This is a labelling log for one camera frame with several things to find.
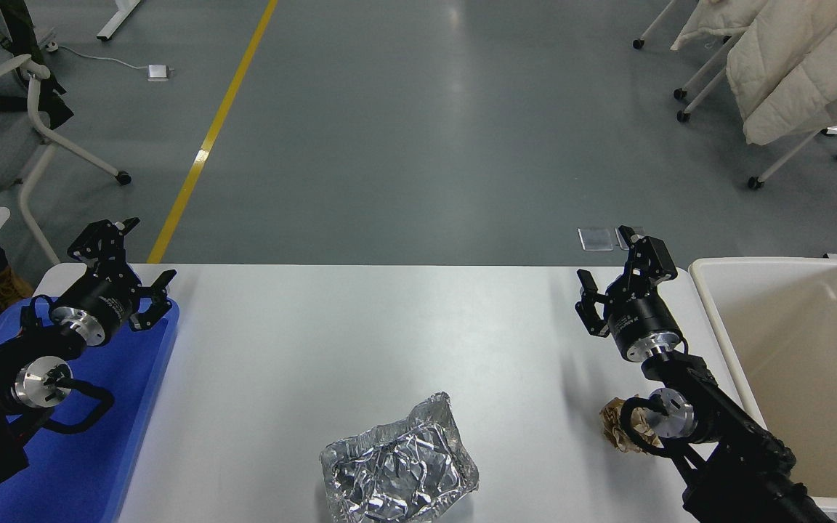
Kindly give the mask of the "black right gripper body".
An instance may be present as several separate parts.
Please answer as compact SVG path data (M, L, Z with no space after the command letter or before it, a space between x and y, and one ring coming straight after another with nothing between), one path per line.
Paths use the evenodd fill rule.
M662 298L648 295L605 305L605 322L621 354L660 354L684 340Z

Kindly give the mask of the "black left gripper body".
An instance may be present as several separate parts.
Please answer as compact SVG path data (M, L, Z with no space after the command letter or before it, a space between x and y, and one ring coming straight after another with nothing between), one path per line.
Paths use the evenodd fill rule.
M85 342L108 342L133 314L129 288L84 275L55 301L55 323Z

